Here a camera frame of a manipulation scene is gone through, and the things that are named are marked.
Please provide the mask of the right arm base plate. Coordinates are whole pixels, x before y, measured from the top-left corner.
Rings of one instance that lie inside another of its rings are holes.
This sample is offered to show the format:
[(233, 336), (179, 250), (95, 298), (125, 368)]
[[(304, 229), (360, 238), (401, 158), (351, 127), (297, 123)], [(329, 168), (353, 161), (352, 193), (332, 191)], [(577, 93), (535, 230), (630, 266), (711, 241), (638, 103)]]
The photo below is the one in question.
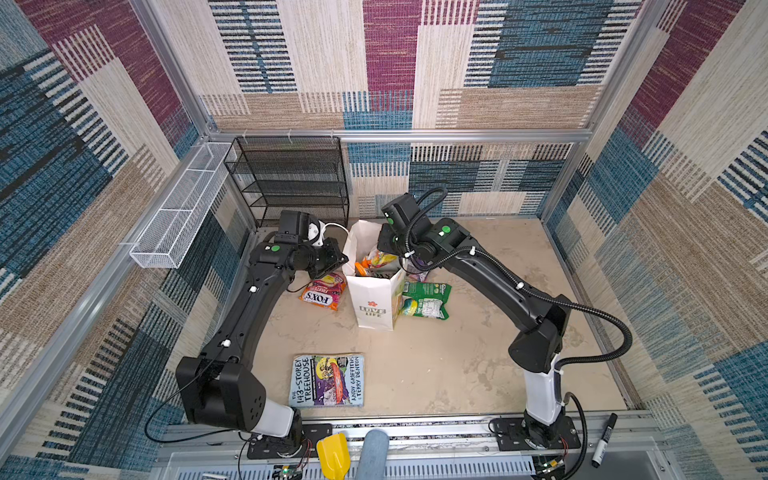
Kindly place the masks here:
[(578, 450), (582, 446), (573, 420), (564, 415), (552, 425), (528, 417), (494, 418), (489, 430), (500, 451)]

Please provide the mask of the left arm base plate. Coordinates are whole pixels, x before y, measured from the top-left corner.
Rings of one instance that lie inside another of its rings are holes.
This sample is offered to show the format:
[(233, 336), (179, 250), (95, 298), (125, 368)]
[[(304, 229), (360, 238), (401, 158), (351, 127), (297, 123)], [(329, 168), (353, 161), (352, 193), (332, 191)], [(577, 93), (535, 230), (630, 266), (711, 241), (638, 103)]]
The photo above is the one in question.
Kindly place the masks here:
[(333, 434), (331, 423), (309, 423), (293, 428), (286, 437), (252, 434), (248, 440), (248, 460), (277, 460), (317, 457), (316, 445)]

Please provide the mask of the small orange candy bag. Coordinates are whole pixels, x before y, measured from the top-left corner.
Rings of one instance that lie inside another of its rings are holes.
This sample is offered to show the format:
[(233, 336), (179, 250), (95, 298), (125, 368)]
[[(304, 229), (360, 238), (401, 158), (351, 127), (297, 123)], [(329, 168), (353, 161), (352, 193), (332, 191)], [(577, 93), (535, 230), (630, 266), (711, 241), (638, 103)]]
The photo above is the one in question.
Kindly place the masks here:
[(378, 249), (373, 249), (366, 257), (364, 266), (368, 272), (384, 272), (397, 270), (398, 257)]

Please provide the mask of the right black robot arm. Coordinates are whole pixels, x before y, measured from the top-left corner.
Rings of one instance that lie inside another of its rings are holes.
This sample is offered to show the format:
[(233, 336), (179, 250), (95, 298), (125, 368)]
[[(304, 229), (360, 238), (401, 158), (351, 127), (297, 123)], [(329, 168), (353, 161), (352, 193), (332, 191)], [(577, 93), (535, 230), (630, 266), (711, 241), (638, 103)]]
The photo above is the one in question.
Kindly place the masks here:
[[(495, 304), (518, 329), (508, 348), (512, 361), (524, 371), (526, 408), (522, 431), (536, 449), (552, 448), (569, 431), (562, 397), (562, 370), (571, 364), (603, 363), (626, 354), (633, 337), (627, 325), (602, 310), (553, 297), (526, 283), (503, 265), (460, 224), (442, 219), (433, 224), (422, 217), (408, 222), (392, 212), (378, 237), (378, 248), (421, 269), (444, 268)], [(601, 318), (622, 333), (614, 350), (592, 356), (568, 357), (561, 352), (570, 313)]]

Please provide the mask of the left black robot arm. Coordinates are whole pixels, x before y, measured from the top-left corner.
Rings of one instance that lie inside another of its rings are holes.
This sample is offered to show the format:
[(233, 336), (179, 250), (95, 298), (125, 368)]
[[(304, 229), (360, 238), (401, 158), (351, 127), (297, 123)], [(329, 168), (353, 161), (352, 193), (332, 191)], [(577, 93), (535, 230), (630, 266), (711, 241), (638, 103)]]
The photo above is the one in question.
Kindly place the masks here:
[(186, 418), (193, 424), (249, 432), (294, 451), (304, 441), (298, 411), (268, 399), (252, 372), (255, 353), (279, 298), (298, 271), (319, 279), (348, 261), (338, 241), (321, 246), (262, 242), (251, 252), (237, 298), (212, 339), (175, 372)]

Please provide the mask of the large orange fruits candy bag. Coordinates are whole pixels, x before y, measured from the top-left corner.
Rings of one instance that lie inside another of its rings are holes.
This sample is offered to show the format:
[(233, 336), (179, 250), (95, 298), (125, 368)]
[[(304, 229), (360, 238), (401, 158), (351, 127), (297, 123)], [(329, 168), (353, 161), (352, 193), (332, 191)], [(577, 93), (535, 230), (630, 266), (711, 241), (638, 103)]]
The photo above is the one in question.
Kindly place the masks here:
[(374, 273), (372, 263), (368, 259), (363, 259), (354, 264), (356, 275), (360, 277), (371, 277)]

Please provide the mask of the white paper bag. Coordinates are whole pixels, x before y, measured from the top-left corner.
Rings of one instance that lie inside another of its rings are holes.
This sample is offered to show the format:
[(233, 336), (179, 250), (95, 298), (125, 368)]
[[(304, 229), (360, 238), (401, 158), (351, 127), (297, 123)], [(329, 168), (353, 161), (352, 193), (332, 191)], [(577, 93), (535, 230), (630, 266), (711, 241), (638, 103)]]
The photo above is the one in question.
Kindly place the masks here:
[(377, 249), (378, 234), (382, 224), (358, 220), (351, 227), (325, 223), (324, 239), (343, 235), (339, 245), (349, 261), (340, 267), (351, 295), (353, 311), (360, 328), (392, 331), (402, 304), (406, 274), (397, 270), (374, 272), (371, 277), (356, 275), (354, 264)]

